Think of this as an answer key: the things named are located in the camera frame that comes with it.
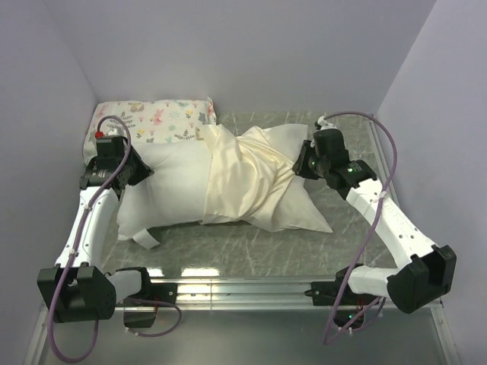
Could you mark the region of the cream satin pillowcase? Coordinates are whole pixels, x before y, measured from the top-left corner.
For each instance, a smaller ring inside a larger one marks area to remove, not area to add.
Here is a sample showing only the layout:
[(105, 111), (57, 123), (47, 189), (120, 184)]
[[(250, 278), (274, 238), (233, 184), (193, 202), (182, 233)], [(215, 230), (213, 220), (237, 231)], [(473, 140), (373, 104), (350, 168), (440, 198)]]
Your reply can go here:
[(223, 125), (200, 127), (197, 138), (211, 154), (202, 223), (332, 233), (292, 169), (307, 136), (303, 124), (253, 126), (240, 136)]

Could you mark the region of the white pillow insert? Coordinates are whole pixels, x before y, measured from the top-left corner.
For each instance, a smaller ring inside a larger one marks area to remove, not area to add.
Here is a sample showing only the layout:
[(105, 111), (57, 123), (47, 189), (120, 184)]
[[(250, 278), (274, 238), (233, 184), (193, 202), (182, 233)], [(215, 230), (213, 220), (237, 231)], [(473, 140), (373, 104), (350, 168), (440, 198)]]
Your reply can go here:
[(159, 244), (151, 228), (202, 222), (211, 154), (197, 140), (134, 143), (132, 148), (153, 173), (126, 187), (116, 218), (118, 240), (151, 249)]

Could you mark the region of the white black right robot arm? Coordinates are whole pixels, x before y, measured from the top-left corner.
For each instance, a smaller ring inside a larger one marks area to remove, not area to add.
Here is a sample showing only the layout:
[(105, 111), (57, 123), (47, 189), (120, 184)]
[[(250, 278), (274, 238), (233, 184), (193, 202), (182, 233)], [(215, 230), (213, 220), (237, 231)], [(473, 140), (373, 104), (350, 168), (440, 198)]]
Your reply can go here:
[(342, 305), (359, 297), (385, 297), (400, 311), (413, 313), (450, 292), (455, 252), (420, 232), (384, 191), (377, 174), (363, 160), (350, 159), (338, 129), (321, 128), (304, 141), (293, 170), (305, 179), (324, 179), (371, 225), (396, 264), (394, 269), (344, 268), (332, 288), (320, 294)]

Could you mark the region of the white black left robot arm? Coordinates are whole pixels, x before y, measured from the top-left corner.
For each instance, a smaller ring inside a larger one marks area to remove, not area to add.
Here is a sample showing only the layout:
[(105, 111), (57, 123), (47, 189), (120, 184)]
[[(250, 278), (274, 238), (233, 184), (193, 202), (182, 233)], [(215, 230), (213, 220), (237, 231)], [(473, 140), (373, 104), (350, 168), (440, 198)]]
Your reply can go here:
[(79, 205), (62, 253), (53, 268), (40, 270), (37, 286), (54, 323), (110, 319), (126, 298), (144, 306), (153, 297), (148, 270), (124, 268), (105, 275), (100, 268), (112, 214), (127, 186), (152, 171), (123, 136), (103, 136), (80, 178)]

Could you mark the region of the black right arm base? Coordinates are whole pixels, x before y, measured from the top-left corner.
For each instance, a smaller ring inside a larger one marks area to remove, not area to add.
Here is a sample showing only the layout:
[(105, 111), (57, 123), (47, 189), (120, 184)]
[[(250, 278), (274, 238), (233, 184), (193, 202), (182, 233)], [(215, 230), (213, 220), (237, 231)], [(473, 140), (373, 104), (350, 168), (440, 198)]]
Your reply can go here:
[[(313, 281), (310, 284), (310, 289), (307, 289), (304, 292), (304, 295), (312, 299), (314, 306), (333, 306), (347, 270), (348, 268), (345, 267), (336, 272), (333, 281)], [(350, 319), (375, 299), (376, 297), (370, 294), (354, 294), (347, 285), (342, 298), (339, 301), (339, 308), (333, 318), (333, 323), (337, 327), (343, 327)]]

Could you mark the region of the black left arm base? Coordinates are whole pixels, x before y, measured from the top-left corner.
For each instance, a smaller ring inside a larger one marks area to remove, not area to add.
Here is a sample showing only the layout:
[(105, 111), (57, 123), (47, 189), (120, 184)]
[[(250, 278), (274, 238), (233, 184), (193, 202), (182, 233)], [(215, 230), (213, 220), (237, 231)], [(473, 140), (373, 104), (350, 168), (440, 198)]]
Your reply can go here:
[(149, 329), (155, 324), (159, 309), (176, 307), (177, 294), (177, 283), (153, 283), (148, 272), (142, 273), (141, 290), (121, 302), (124, 326), (132, 333), (136, 329)]

